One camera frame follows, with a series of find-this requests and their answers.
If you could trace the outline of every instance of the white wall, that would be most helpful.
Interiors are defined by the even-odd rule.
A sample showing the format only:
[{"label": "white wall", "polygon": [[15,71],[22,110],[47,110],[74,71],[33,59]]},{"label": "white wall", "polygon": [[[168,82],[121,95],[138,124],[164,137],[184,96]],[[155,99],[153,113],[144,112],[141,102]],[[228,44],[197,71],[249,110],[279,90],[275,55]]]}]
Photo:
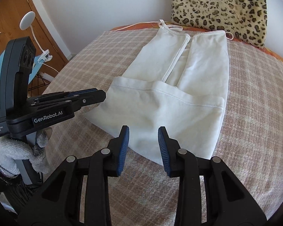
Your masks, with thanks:
[{"label": "white wall", "polygon": [[[171,0],[40,1],[71,53],[78,53],[113,27],[158,19],[169,21],[171,17]],[[266,46],[283,57],[283,0],[267,0],[267,10]]]},{"label": "white wall", "polygon": [[71,53],[103,31],[143,21],[170,20],[171,0],[41,0]]},{"label": "white wall", "polygon": [[33,4],[35,5],[39,15],[42,18],[42,21],[44,22],[46,28],[48,29],[49,33],[51,34],[51,36],[53,37],[53,39],[55,40],[55,42],[57,43],[57,45],[59,46],[59,48],[61,49],[62,53],[65,55],[65,57],[67,59],[71,58],[71,53],[69,51],[69,49],[67,48],[67,46],[65,45],[64,41],[62,40],[62,38],[60,37],[60,34],[57,32],[56,28],[54,27],[54,25],[52,24],[43,4],[41,0],[32,0]]},{"label": "white wall", "polygon": [[283,57],[283,0],[266,0],[267,33],[265,46]]}]

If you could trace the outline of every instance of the blue object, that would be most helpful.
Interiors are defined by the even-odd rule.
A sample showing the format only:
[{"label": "blue object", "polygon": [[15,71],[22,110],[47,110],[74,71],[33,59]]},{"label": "blue object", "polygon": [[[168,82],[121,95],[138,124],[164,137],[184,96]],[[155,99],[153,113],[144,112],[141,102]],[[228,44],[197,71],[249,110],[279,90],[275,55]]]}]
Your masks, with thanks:
[{"label": "blue object", "polygon": [[88,93],[88,92],[94,92],[94,91],[97,91],[97,89],[96,89],[96,88],[90,88],[90,89],[86,89],[86,90],[71,92],[70,94],[68,94],[68,97],[72,97],[72,96],[77,95],[77,94],[83,94],[83,93]]},{"label": "blue object", "polygon": [[161,127],[158,129],[158,144],[159,144],[159,149],[161,150],[162,163],[164,165],[165,172],[167,173],[168,176],[170,176],[171,173],[170,156],[168,153],[166,141],[161,131]]},{"label": "blue object", "polygon": [[122,141],[122,146],[121,146],[119,156],[118,156],[118,165],[116,169],[116,173],[118,176],[120,176],[122,171],[124,170],[125,159],[126,159],[126,154],[127,154],[127,147],[129,144],[129,127],[123,126],[122,129],[123,128],[126,128],[125,130],[126,133],[124,135],[124,139]]},{"label": "blue object", "polygon": [[[0,55],[0,73],[1,73],[1,67],[2,67],[2,61],[3,61],[4,53],[5,53],[5,50]],[[41,63],[44,63],[44,60],[41,60],[41,63],[38,63],[38,59],[40,58],[40,56],[41,55],[35,57],[35,60],[34,60],[35,67],[32,68],[32,73],[29,75],[28,83],[31,83],[32,79],[36,76],[36,74],[40,70],[40,68],[42,66]]]}]

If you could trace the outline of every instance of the white pants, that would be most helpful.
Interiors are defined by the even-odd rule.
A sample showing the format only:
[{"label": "white pants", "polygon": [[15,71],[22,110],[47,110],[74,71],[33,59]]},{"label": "white pants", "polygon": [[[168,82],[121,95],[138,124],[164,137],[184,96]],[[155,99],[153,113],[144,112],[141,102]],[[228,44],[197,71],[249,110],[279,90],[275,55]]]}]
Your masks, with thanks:
[{"label": "white pants", "polygon": [[200,33],[189,42],[162,22],[106,100],[86,118],[114,137],[130,128],[129,147],[162,164],[158,128],[194,155],[210,159],[228,92],[229,58],[224,31]]}]

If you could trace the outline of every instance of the gloved hand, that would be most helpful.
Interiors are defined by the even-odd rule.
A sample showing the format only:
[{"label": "gloved hand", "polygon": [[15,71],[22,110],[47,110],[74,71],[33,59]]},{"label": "gloved hand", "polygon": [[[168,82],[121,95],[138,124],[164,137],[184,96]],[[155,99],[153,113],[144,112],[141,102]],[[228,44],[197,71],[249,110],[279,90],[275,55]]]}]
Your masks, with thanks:
[{"label": "gloved hand", "polygon": [[20,172],[15,160],[28,160],[37,172],[48,173],[50,167],[45,155],[45,146],[52,129],[40,130],[36,134],[36,145],[32,148],[19,140],[0,138],[0,172],[6,177],[14,177]]}]

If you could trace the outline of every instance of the pillow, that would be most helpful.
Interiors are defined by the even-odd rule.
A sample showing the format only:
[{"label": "pillow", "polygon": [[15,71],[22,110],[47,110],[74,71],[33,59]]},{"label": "pillow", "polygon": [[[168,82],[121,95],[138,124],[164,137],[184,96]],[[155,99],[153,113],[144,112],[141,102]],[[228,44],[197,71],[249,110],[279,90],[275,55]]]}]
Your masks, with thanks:
[{"label": "pillow", "polygon": [[172,22],[225,30],[259,48],[267,27],[266,0],[172,0]]}]

